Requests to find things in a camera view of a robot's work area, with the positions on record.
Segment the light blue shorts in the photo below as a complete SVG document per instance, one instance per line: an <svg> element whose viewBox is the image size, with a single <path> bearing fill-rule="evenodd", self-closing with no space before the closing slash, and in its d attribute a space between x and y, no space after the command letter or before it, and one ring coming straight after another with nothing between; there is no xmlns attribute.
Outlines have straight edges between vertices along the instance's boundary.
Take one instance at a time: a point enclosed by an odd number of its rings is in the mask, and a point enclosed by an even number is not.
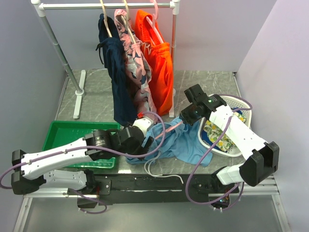
<svg viewBox="0 0 309 232"><path fill-rule="evenodd" d="M171 122L166 122L165 129L168 129L181 121L182 120L177 117ZM160 159L175 157L186 163L197 164L207 151L198 139L197 134L199 125L199 121L192 126L182 123L177 128L165 134L164 142L156 152L142 159L126 158L126 162L129 164L139 164L145 163L155 157Z"/></svg>

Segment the pink plastic hanger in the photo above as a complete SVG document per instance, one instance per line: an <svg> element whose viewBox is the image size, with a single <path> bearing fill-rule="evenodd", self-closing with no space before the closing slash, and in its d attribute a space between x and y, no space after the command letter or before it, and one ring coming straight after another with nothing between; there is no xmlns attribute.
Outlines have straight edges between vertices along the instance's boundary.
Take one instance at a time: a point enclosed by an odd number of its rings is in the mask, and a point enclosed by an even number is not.
<svg viewBox="0 0 309 232"><path fill-rule="evenodd" d="M168 129L166 129L163 132L161 132L158 136L156 136L155 139L158 139L158 138L162 137L164 133L168 133L168 132L172 131L173 129L175 129L178 126L180 126L182 123L183 122L181 121L181 122L177 123L176 125L174 125L172 127L169 127Z"/></svg>

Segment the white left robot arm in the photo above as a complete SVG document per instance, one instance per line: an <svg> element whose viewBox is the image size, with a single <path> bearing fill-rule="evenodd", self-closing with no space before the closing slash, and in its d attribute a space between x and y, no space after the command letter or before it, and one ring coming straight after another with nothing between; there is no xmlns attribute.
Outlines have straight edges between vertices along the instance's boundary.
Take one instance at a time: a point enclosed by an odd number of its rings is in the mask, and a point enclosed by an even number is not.
<svg viewBox="0 0 309 232"><path fill-rule="evenodd" d="M40 188L69 188L91 194L98 183L90 170L70 172L64 167L83 162L108 160L121 154L143 158L153 143L143 131L130 126L122 130L95 130L67 145L38 153L16 150L12 153L14 194L26 195Z"/></svg>

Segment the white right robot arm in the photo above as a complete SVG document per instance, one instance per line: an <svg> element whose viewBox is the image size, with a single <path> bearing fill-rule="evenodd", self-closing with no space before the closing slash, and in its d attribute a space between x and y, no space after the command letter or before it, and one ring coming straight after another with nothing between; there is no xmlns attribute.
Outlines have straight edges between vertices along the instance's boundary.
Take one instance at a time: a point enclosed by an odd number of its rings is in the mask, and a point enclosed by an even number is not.
<svg viewBox="0 0 309 232"><path fill-rule="evenodd" d="M211 181L214 191L223 192L229 184L237 182L255 187L277 171L279 146L256 135L234 114L230 103L217 94L208 96L199 84L184 93L190 105L180 113L183 123L193 125L201 120L201 130L206 121L210 121L231 139L245 159L242 164L226 166L215 172Z"/></svg>

